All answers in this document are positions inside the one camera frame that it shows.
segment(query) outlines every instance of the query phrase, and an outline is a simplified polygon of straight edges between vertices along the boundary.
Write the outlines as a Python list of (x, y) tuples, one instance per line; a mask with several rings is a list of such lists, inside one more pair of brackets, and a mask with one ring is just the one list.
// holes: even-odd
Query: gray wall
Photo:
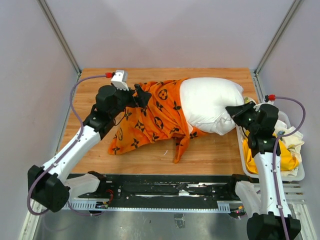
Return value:
[(0, 238), (15, 240), (27, 171), (53, 156), (77, 75), (37, 1), (0, 1), (0, 33)]
[[(275, 52), (260, 74), (266, 93), (293, 97), (306, 108), (301, 132), (307, 206), (320, 237), (320, 1), (306, 0), (284, 33)], [(297, 125), (300, 107), (284, 100), (276, 101), (281, 110)]]
[(47, 0), (81, 68), (255, 68), (293, 0)]

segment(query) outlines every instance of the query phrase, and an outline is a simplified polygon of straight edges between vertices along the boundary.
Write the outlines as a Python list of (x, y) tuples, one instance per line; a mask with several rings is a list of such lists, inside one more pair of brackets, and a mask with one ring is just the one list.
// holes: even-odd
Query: white cloth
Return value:
[(230, 132), (236, 124), (226, 107), (243, 105), (243, 91), (240, 85), (223, 78), (198, 77), (183, 81), (180, 101), (189, 132), (192, 127), (219, 135)]
[[(295, 129), (296, 128), (294, 126), (288, 129), (287, 125), (280, 120), (278, 120), (274, 126), (274, 132), (277, 136), (292, 133)], [(301, 151), (301, 146), (305, 143), (302, 140), (303, 137), (304, 135), (301, 132), (297, 131), (293, 135), (281, 138), (286, 149), (290, 151), (292, 156), (295, 157), (299, 163), (302, 163), (302, 157), (301, 157), (300, 151)], [(295, 169), (292, 169), (290, 171), (282, 171), (281, 176), (295, 177), (298, 174), (298, 169), (299, 169), (299, 166), (297, 166)]]

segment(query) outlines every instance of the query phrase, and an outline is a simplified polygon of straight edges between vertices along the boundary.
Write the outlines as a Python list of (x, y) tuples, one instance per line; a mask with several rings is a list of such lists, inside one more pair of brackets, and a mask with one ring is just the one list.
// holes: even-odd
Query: wooden table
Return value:
[[(115, 68), (85, 68), (82, 78), (114, 72)], [(127, 68), (127, 83), (170, 79), (217, 77), (229, 79), (244, 88), (244, 96), (257, 101), (257, 95), (247, 68)], [(81, 83), (77, 89), (74, 106), (81, 118), (90, 113), (95, 103), (98, 89), (109, 83), (106, 78), (96, 78)], [(61, 147), (77, 132), (80, 125), (73, 113), (70, 114)], [(175, 144), (172, 139), (144, 145), (123, 155), (109, 155), (107, 149), (118, 127), (94, 146), (76, 165), (73, 173), (96, 171), (101, 174), (181, 174), (181, 175), (231, 175), (243, 174), (238, 147), (237, 133), (234, 129), (224, 136), (212, 133), (190, 141), (187, 151), (178, 164), (173, 163)]]

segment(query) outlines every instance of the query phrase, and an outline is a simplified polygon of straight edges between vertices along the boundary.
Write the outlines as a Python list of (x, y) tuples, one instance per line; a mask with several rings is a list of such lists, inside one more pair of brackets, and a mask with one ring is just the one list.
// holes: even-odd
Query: orange cloth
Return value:
[(189, 134), (188, 125), (180, 102), (182, 80), (164, 82), (146, 82), (141, 88), (152, 94), (146, 108), (127, 107), (124, 119), (120, 123), (108, 153), (124, 154), (138, 147), (159, 140), (175, 139), (175, 157), (173, 162), (180, 161), (189, 146), (190, 139), (206, 133), (193, 127)]

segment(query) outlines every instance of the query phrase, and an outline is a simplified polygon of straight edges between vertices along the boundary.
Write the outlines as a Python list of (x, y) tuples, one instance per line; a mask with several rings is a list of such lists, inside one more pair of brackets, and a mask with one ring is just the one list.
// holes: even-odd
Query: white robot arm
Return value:
[(251, 101), (241, 106), (226, 107), (234, 122), (249, 130), (248, 146), (258, 169), (261, 197), (248, 181), (237, 182), (235, 194), (249, 217), (247, 235), (250, 240), (294, 239), (301, 230), (301, 224), (292, 218), (286, 201), (281, 178), (279, 136), (273, 136), (279, 110), (271, 104), (262, 104), (259, 109), (255, 105)]
[(99, 143), (115, 125), (115, 117), (126, 107), (145, 108), (151, 94), (139, 84), (135, 90), (127, 84), (127, 72), (117, 70), (112, 74), (112, 85), (102, 86), (95, 97), (96, 104), (83, 122), (83, 126), (70, 142), (41, 167), (32, 166), (28, 171), (29, 196), (52, 212), (63, 208), (68, 199), (93, 193), (101, 184), (102, 175), (89, 172), (67, 179), (83, 156)]

